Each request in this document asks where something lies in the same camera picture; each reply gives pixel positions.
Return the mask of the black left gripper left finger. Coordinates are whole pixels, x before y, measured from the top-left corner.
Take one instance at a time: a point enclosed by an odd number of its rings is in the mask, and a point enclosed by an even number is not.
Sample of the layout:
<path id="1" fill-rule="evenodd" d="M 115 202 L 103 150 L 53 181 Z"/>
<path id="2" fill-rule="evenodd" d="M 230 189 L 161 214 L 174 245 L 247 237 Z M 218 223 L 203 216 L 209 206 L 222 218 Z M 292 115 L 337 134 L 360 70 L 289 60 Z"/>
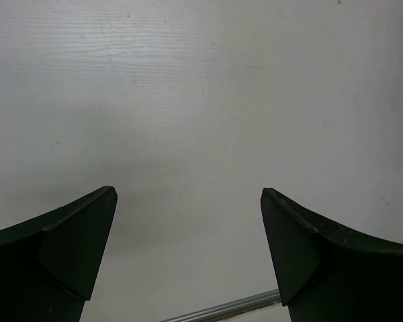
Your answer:
<path id="1" fill-rule="evenodd" d="M 79 321 L 90 301 L 118 194 L 100 189 L 0 230 L 0 321 Z"/>

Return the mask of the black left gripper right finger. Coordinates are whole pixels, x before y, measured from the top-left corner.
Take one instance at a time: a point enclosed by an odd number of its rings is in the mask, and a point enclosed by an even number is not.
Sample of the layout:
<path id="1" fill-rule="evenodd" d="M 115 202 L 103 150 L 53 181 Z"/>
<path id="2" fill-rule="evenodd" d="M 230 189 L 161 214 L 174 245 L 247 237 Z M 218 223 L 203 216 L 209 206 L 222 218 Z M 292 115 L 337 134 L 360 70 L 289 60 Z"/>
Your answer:
<path id="1" fill-rule="evenodd" d="M 403 321 L 403 244 L 337 223 L 273 188 L 263 224 L 292 321 Z"/>

